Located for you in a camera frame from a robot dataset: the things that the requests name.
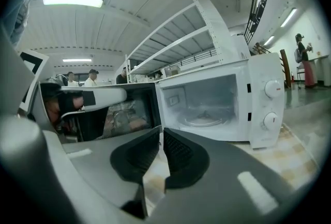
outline shelf rack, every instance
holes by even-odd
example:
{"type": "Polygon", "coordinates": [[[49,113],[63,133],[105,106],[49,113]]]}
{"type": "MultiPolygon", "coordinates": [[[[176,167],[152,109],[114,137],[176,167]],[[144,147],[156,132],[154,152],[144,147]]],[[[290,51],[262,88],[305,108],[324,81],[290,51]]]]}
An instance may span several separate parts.
{"type": "Polygon", "coordinates": [[[229,30],[215,6],[210,0],[193,0],[126,55],[127,69],[130,59],[142,61],[128,76],[148,75],[211,49],[216,49],[221,64],[239,60],[229,30]]]}

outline ceiling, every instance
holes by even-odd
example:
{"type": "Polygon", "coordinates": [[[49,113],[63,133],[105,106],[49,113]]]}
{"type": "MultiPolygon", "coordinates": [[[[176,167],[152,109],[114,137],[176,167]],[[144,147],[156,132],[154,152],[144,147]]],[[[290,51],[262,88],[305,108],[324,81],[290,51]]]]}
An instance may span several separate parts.
{"type": "MultiPolygon", "coordinates": [[[[153,29],[191,0],[104,0],[101,8],[44,6],[32,0],[19,49],[47,54],[56,67],[88,71],[116,70],[153,29]],[[63,58],[92,58],[88,64],[64,64],[63,58]]],[[[212,0],[231,33],[245,29],[251,0],[212,0]]]]}

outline white microwave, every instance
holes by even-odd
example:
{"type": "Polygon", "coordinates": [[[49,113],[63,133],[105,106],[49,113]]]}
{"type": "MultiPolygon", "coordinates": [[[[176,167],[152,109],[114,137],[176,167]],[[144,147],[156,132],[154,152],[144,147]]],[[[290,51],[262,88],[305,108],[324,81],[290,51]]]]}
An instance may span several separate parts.
{"type": "Polygon", "coordinates": [[[220,141],[277,142],[284,84],[277,54],[199,68],[155,84],[161,124],[220,141]]]}

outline fluorescent light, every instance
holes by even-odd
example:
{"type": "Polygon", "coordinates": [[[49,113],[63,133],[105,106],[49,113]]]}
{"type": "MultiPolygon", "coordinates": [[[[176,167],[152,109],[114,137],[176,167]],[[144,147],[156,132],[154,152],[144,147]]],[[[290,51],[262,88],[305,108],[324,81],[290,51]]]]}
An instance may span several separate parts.
{"type": "Polygon", "coordinates": [[[100,8],[103,0],[42,0],[45,5],[53,4],[76,4],[100,8]]]}
{"type": "Polygon", "coordinates": [[[280,27],[284,27],[288,23],[288,21],[291,19],[291,17],[294,15],[295,12],[296,12],[296,9],[294,8],[280,27]]]}
{"type": "Polygon", "coordinates": [[[258,6],[259,6],[259,3],[260,3],[260,0],[258,0],[258,3],[257,3],[257,8],[258,8],[258,6]]]}
{"type": "Polygon", "coordinates": [[[270,36],[270,38],[267,40],[266,43],[264,43],[264,45],[268,44],[273,38],[274,38],[274,36],[270,36]]]}
{"type": "Polygon", "coordinates": [[[63,62],[91,62],[92,59],[90,58],[70,58],[70,59],[63,59],[63,62]]]}

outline tiled floor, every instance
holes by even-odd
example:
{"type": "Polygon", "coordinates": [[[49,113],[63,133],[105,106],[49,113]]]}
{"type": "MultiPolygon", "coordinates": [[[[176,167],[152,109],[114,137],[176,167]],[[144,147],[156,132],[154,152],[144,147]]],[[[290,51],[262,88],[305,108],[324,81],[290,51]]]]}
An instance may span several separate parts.
{"type": "Polygon", "coordinates": [[[329,153],[331,140],[331,88],[285,90],[283,122],[302,141],[319,166],[329,153]]]}

